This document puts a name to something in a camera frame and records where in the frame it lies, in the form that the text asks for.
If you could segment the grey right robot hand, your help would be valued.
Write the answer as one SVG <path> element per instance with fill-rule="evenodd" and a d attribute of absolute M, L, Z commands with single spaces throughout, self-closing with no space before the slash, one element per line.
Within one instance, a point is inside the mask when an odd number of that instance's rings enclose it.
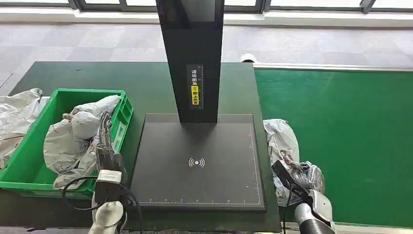
<path fill-rule="evenodd" d="M 286 164 L 277 160 L 271 166 L 282 185 L 301 201 L 306 201 L 311 190 L 325 193 L 325 179 L 321 169 L 309 161 Z"/>

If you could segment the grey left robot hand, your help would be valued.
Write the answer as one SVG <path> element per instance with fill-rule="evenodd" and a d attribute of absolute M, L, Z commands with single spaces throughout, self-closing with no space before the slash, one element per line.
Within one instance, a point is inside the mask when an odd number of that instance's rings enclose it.
<path fill-rule="evenodd" d="M 110 138 L 110 128 L 112 126 L 111 115 L 104 111 L 100 118 L 98 139 L 99 143 L 96 146 L 97 170 L 119 171 L 121 175 L 121 183 L 126 184 L 128 174 L 123 163 L 123 158 L 120 153 L 117 153 L 112 147 Z"/>

